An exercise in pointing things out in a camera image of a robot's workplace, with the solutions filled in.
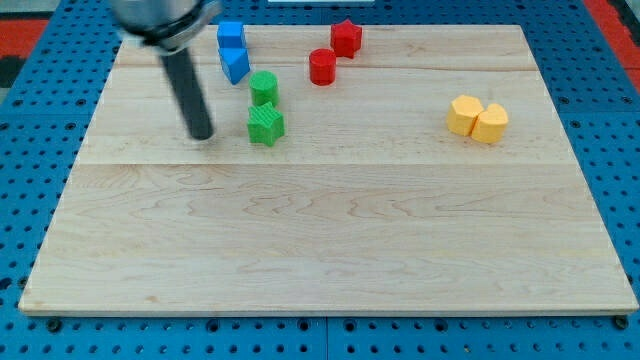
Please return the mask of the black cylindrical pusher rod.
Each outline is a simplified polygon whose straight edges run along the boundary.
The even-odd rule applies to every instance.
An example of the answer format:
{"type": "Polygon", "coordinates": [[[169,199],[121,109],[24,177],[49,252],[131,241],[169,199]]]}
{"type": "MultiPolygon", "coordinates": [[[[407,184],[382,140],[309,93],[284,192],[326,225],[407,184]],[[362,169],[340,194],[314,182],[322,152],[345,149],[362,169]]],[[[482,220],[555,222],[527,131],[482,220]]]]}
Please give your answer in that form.
{"type": "Polygon", "coordinates": [[[188,49],[160,59],[190,137],[195,140],[211,138],[213,121],[188,49]]]}

